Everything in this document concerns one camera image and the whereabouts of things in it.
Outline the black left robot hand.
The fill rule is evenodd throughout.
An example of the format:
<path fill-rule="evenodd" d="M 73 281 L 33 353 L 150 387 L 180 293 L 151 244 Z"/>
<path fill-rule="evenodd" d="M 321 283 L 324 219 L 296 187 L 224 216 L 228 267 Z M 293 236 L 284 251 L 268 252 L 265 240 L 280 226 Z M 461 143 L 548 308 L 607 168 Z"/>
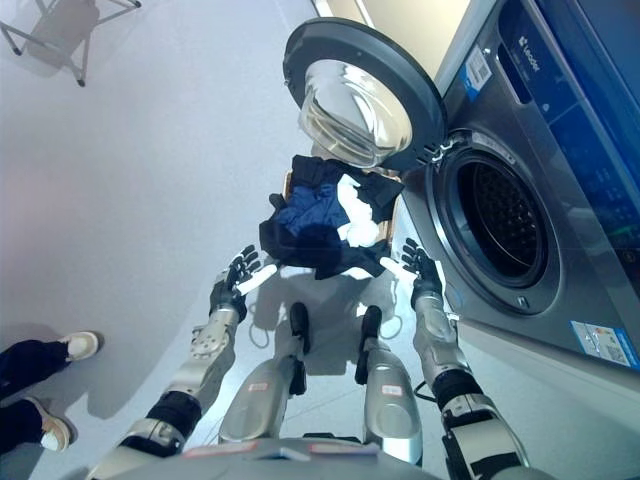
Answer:
<path fill-rule="evenodd" d="M 261 261 L 253 244 L 246 246 L 216 278 L 209 297 L 209 315 L 232 308 L 242 322 L 247 315 L 247 294 L 270 279 L 279 267 L 280 264 L 269 256 Z"/>

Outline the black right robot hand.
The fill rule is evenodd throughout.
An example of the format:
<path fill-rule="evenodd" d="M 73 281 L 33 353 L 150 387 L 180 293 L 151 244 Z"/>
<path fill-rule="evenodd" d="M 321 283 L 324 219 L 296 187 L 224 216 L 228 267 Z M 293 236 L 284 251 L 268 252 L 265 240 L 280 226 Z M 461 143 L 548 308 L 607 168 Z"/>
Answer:
<path fill-rule="evenodd" d="M 420 298 L 442 297 L 443 287 L 436 263 L 414 239 L 405 239 L 399 260 L 382 256 L 378 263 L 410 290 L 412 305 Z"/>

